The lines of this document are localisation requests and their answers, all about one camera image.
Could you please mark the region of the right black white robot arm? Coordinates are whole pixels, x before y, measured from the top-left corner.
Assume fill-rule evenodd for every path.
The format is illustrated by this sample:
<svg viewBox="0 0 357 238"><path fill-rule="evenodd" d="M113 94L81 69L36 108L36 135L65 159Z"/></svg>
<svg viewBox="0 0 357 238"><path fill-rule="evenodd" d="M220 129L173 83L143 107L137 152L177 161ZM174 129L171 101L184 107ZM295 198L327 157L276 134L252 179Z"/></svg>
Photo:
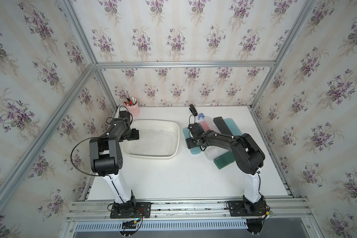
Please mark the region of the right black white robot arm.
<svg viewBox="0 0 357 238"><path fill-rule="evenodd" d="M261 194L260 169L263 167L265 155L251 135L244 133L240 136L227 135L212 130L204 131L199 123L189 124L188 149L199 147L205 151L214 146L232 152L238 168L245 174L245 192L242 201L243 210L251 215L266 206Z"/></svg>

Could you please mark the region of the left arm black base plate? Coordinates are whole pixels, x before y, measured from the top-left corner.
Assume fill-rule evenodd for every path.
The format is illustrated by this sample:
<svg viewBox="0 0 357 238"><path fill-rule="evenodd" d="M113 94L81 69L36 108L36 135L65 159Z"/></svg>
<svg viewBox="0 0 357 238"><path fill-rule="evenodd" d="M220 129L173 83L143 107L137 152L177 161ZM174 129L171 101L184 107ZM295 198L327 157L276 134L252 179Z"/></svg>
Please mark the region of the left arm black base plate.
<svg viewBox="0 0 357 238"><path fill-rule="evenodd" d="M151 205L151 202L137 202L136 205L114 202L110 210L110 218L149 218L151 214Z"/></svg>

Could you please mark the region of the pink pencil case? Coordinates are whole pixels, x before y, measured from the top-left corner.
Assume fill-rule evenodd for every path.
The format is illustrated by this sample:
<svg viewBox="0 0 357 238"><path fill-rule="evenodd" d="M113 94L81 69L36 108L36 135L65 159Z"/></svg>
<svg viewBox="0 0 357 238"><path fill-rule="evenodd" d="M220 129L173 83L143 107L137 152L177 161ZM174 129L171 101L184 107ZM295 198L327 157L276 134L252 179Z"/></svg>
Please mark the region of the pink pencil case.
<svg viewBox="0 0 357 238"><path fill-rule="evenodd" d="M206 121L200 121L199 124L200 124L200 126L202 127L202 129L203 129L204 131L210 130L210 127L209 127L209 125L207 124Z"/></svg>

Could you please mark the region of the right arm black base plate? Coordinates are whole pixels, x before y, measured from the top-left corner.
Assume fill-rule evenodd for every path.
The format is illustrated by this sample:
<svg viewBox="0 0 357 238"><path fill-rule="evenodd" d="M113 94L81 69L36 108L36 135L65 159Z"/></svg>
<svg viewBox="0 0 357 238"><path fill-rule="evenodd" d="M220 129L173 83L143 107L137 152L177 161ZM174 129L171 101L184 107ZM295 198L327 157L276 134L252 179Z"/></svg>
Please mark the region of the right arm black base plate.
<svg viewBox="0 0 357 238"><path fill-rule="evenodd" d="M228 201L226 207L232 217L264 217L269 214L269 206L260 199L256 203L248 200Z"/></svg>

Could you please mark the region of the white plastic storage box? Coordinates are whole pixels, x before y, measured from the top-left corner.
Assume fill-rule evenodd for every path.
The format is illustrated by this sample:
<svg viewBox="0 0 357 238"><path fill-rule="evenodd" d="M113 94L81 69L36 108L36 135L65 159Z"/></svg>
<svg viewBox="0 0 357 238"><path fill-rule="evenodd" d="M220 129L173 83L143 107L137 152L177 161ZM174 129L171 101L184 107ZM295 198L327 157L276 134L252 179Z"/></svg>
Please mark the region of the white plastic storage box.
<svg viewBox="0 0 357 238"><path fill-rule="evenodd" d="M132 128L139 139L122 142L124 155L141 159L171 159L179 149L179 125L162 120L136 120Z"/></svg>

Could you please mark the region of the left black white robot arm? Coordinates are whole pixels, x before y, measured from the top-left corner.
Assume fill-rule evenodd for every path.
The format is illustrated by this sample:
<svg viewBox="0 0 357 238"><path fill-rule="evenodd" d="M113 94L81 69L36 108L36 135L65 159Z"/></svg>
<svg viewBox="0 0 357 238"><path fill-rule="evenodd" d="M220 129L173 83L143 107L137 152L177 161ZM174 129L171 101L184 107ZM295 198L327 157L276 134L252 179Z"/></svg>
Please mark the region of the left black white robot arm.
<svg viewBox="0 0 357 238"><path fill-rule="evenodd" d="M89 141L91 170L107 182L117 210L136 208L133 192L121 174L124 161L120 143L139 139L139 131L131 128L131 122L132 114L120 111L102 136Z"/></svg>

